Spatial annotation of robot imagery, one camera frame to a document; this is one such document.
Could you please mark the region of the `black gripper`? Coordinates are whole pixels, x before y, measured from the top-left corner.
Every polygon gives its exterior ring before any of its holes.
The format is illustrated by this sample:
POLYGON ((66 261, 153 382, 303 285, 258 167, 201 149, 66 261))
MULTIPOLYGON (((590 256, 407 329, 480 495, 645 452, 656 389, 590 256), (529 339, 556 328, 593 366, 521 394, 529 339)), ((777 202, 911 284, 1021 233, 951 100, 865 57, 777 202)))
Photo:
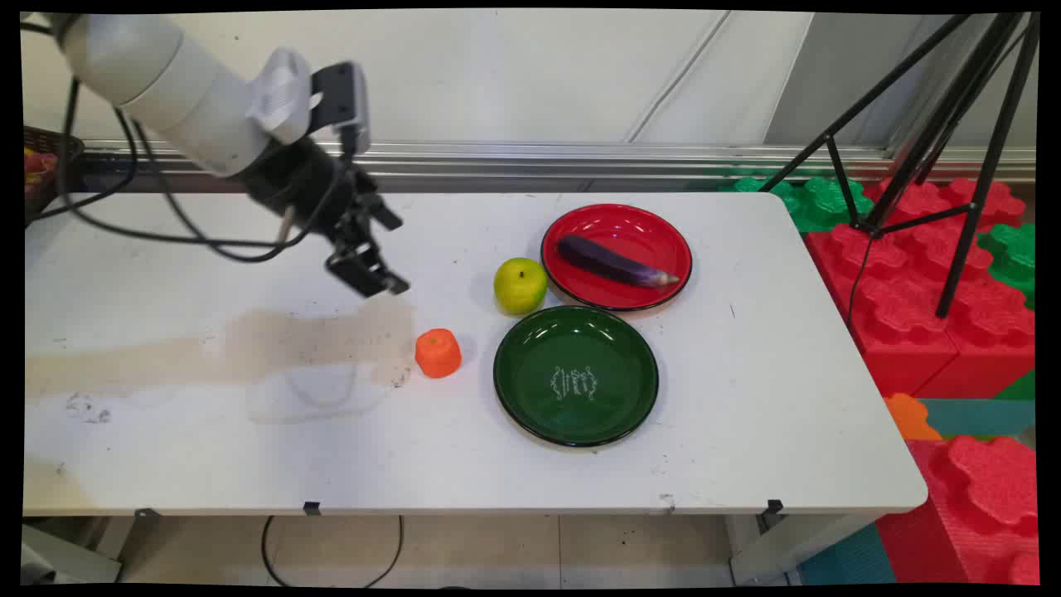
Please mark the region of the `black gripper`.
POLYGON ((394 231, 403 221, 382 196, 359 196, 371 192, 371 177, 359 166, 350 166, 340 176, 321 215, 313 224, 308 222, 341 166, 344 163, 313 139, 303 138, 289 146, 272 141, 261 158, 245 169, 245 190, 254 201, 278 216, 289 206, 294 207, 295 226, 308 228, 311 234, 335 241, 338 224, 338 245, 326 259, 326 269, 360 296, 404 294, 408 282, 388 269, 371 229, 375 221, 394 231))

